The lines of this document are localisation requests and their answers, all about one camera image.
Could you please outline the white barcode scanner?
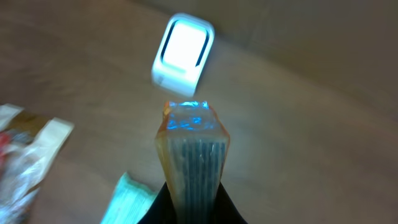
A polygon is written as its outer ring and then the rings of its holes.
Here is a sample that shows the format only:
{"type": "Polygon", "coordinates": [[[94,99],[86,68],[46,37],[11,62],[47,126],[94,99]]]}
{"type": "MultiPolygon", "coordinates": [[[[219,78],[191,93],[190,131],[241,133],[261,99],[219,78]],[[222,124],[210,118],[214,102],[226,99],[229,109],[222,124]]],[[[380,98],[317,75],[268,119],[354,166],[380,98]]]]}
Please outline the white barcode scanner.
{"type": "Polygon", "coordinates": [[[174,14],[152,66],[152,82],[186,97],[195,94],[215,39],[214,27],[186,13],[174,14]]]}

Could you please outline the red white snack bar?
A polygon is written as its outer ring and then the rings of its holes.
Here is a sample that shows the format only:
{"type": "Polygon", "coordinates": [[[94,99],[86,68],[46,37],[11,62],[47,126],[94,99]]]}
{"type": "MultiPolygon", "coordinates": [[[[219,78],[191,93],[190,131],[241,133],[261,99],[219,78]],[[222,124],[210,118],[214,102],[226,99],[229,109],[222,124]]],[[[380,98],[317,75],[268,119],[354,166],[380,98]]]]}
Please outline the red white snack bar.
{"type": "Polygon", "coordinates": [[[4,163],[10,153],[12,153],[11,137],[6,133],[1,133],[1,163],[4,163]]]}

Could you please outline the teal wet wipes pack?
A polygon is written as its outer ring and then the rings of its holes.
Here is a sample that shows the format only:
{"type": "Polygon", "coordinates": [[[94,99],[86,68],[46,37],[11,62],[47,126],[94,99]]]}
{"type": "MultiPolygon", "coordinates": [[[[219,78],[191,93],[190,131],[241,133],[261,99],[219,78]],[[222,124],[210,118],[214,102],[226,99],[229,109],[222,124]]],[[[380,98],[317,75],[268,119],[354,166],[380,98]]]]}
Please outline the teal wet wipes pack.
{"type": "Polygon", "coordinates": [[[125,172],[118,180],[101,224],[136,224],[150,209],[157,192],[125,172]]]}

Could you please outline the white brown snack bag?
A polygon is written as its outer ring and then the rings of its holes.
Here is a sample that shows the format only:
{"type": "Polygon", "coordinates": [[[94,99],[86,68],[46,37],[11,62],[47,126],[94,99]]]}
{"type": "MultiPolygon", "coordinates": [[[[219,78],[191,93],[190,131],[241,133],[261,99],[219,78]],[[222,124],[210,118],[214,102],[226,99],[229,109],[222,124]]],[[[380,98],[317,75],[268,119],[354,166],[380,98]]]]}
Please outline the white brown snack bag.
{"type": "Polygon", "coordinates": [[[1,163],[1,223],[23,223],[74,124],[24,108],[1,105],[1,133],[11,137],[12,153],[1,163]]]}

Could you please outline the orange tissue pack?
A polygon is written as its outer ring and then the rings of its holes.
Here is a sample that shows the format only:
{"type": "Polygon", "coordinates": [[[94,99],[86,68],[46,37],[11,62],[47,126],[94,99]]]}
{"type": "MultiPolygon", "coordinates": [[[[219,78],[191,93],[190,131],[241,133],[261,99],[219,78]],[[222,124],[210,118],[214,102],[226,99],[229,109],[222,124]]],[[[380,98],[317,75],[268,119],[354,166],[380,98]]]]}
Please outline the orange tissue pack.
{"type": "Polygon", "coordinates": [[[177,223],[208,223],[230,136],[206,101],[169,101],[155,146],[177,223]]]}

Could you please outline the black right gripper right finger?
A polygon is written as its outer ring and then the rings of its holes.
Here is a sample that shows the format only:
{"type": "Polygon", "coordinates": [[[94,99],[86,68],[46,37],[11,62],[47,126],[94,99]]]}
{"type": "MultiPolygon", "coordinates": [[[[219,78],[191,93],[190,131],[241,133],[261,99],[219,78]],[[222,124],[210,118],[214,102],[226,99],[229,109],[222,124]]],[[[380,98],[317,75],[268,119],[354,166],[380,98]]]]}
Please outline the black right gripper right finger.
{"type": "Polygon", "coordinates": [[[248,224],[241,216],[227,191],[220,183],[216,193],[215,205],[213,208],[214,224],[248,224]]]}

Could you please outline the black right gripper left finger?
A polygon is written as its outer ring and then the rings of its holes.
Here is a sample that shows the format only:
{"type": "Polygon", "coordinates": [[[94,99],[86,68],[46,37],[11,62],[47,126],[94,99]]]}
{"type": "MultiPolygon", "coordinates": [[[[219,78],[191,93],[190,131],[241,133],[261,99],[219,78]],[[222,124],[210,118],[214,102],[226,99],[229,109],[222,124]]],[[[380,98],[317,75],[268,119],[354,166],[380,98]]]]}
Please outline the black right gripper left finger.
{"type": "Polygon", "coordinates": [[[165,183],[157,194],[147,213],[137,224],[176,224],[177,218],[170,196],[169,189],[165,183]]]}

